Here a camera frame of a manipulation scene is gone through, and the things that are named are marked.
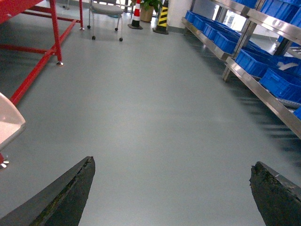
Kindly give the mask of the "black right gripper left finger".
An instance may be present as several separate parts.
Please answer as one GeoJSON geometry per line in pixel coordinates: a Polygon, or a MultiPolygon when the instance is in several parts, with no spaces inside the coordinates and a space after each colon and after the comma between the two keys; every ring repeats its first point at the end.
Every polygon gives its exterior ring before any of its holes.
{"type": "Polygon", "coordinates": [[[2,226],[77,226],[86,206],[95,161],[87,156],[0,219],[2,226]]]}

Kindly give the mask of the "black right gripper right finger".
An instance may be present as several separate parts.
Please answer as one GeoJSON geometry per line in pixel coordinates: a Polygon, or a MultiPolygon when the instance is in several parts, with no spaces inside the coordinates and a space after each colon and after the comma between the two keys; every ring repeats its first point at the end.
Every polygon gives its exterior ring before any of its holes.
{"type": "Polygon", "coordinates": [[[251,167],[250,187],[265,225],[301,224],[300,186],[258,161],[251,167]]]}

